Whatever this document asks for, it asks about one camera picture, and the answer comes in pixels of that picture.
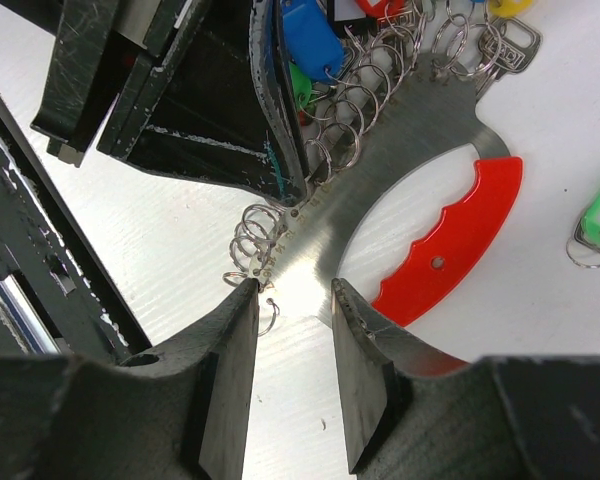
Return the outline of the red key tag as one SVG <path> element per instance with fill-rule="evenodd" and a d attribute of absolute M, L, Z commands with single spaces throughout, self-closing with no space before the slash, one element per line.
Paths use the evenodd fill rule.
<path fill-rule="evenodd" d="M 399 14 L 405 6 L 404 0 L 355 0 L 357 6 L 376 19 Z"/>

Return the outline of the yellow key tag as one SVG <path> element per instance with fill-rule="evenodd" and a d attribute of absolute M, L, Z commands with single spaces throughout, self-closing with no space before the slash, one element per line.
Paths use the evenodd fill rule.
<path fill-rule="evenodd" d="M 499 18 L 512 18 L 533 5 L 533 0 L 489 0 L 489 11 Z"/>

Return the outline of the blue key tag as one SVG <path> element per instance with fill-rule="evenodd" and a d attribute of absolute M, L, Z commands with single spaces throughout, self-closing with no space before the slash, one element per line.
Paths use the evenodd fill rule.
<path fill-rule="evenodd" d="M 344 48 L 314 0 L 281 1 L 286 47 L 312 81 L 333 83 L 344 63 Z"/>

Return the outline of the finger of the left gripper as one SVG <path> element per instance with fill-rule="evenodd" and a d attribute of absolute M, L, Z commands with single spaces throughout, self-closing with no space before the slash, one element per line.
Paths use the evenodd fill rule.
<path fill-rule="evenodd" d="M 90 147 L 135 168 L 192 168 L 193 114 L 175 96 L 195 35 L 192 1 L 56 1 L 34 131 L 79 165 Z"/>
<path fill-rule="evenodd" d="M 278 1 L 193 1 L 156 52 L 128 68 L 98 151 L 147 173 L 308 196 Z"/>

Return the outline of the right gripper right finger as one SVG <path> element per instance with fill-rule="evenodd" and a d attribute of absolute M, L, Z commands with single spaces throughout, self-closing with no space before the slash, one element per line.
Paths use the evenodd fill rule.
<path fill-rule="evenodd" d="M 358 479 L 528 479 L 486 362 L 398 327 L 344 279 L 332 333 L 348 469 Z"/>

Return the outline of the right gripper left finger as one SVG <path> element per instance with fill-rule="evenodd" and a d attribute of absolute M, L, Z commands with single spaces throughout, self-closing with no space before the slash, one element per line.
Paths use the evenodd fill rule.
<path fill-rule="evenodd" d="M 55 478 L 240 478 L 258 312 L 258 284 L 245 280 L 119 367 L 74 362 L 54 421 Z"/>

